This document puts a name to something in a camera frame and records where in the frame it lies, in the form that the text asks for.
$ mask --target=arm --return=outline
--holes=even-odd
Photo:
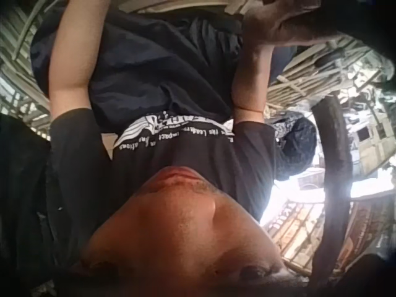
[[[70,0],[59,25],[49,65],[53,120],[77,108],[91,108],[88,83],[96,65],[111,0]]]
[[[272,45],[244,44],[232,87],[234,125],[264,123],[272,52]]]

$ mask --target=black t-shirt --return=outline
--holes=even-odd
[[[274,130],[261,123],[231,132],[200,116],[151,114],[119,136],[110,160],[92,110],[78,109],[52,123],[51,143],[64,208],[83,241],[166,166],[196,170],[256,220],[273,185]]]

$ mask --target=forearm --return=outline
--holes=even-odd
[[[233,81],[234,119],[264,122],[273,46],[245,44]]]
[[[51,55],[49,96],[88,86],[111,0],[70,0]]]

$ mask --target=sleeve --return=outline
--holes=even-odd
[[[257,122],[234,127],[234,148],[241,177],[236,180],[236,200],[257,221],[267,207],[275,176],[275,131]]]
[[[111,161],[88,108],[55,119],[50,136],[51,161],[64,206],[79,241],[84,242],[106,215]]]

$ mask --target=mouth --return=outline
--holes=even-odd
[[[160,170],[151,180],[153,183],[164,182],[171,179],[188,179],[191,181],[201,181],[203,177],[188,167],[170,166]]]

